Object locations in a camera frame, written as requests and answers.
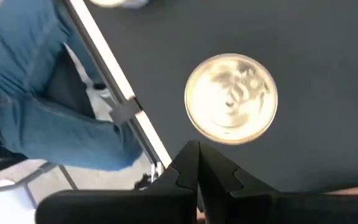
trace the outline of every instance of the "dark gray table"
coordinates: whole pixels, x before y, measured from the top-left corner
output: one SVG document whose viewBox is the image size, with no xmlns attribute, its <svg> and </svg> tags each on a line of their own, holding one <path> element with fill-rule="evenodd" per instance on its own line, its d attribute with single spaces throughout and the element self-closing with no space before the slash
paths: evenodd
<svg viewBox="0 0 358 224">
<path fill-rule="evenodd" d="M 136 11 L 71 1 L 113 91 L 134 93 L 153 125 L 147 135 L 134 123 L 145 142 L 157 133 L 170 157 L 190 139 L 209 142 L 282 191 L 358 185 L 358 1 L 153 0 Z M 185 110 L 190 73 L 222 53 L 256 59 L 277 84 L 271 127 L 241 146 L 207 140 Z M 112 71 L 116 62 L 133 92 L 123 93 L 126 82 L 114 78 L 121 77 Z M 149 146 L 161 146 L 156 141 Z"/>
</svg>

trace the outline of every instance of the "jeans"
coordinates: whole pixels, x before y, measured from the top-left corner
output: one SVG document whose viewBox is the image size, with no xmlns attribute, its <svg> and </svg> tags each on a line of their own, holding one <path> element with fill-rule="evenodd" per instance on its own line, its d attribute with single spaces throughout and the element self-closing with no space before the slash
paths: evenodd
<svg viewBox="0 0 358 224">
<path fill-rule="evenodd" d="M 12 152 L 103 170 L 131 166 L 142 149 L 128 125 L 88 118 L 41 97 L 64 43 L 89 77 L 101 81 L 70 23 L 52 0 L 0 5 L 0 132 Z"/>
</svg>

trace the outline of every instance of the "blue jeans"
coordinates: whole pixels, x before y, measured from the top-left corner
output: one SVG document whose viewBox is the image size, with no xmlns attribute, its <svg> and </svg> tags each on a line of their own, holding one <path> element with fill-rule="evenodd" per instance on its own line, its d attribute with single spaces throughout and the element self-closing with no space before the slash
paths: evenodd
<svg viewBox="0 0 358 224">
<path fill-rule="evenodd" d="M 127 125 L 87 118 L 40 97 L 67 43 L 94 81 L 89 55 L 52 0 L 0 5 L 0 131 L 12 152 L 92 169 L 128 167 L 142 149 Z"/>
</svg>

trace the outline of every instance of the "floor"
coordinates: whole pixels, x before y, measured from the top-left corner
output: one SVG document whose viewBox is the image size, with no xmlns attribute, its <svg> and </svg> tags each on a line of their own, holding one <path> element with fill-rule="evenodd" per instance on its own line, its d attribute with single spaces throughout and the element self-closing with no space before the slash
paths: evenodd
<svg viewBox="0 0 358 224">
<path fill-rule="evenodd" d="M 0 180 L 17 182 L 30 174 L 45 161 L 28 160 L 8 170 L 0 172 Z M 79 189 L 132 189 L 134 182 L 142 178 L 143 173 L 150 173 L 150 162 L 142 155 L 132 167 L 117 172 L 66 167 L 68 173 Z M 71 189 L 70 184 L 59 168 L 42 175 L 29 184 L 30 191 L 37 203 L 48 195 L 61 190 Z"/>
</svg>

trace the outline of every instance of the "black chair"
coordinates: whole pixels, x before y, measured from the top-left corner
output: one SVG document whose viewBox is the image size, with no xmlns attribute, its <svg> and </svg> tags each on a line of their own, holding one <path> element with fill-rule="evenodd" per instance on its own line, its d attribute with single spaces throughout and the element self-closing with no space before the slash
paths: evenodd
<svg viewBox="0 0 358 224">
<path fill-rule="evenodd" d="M 94 118 L 91 103 L 86 94 L 86 86 L 81 81 L 80 75 L 76 72 L 75 64 L 66 50 L 64 50 L 57 59 L 52 79 L 43 93 L 43 97 L 60 103 L 61 105 L 85 116 Z M 10 158 L 0 159 L 0 171 L 23 162 L 26 159 L 26 156 L 23 156 L 22 154 L 16 154 Z M 16 185 L 3 187 L 0 191 L 27 184 L 56 166 L 56 164 L 46 162 L 35 172 L 19 181 Z"/>
</svg>

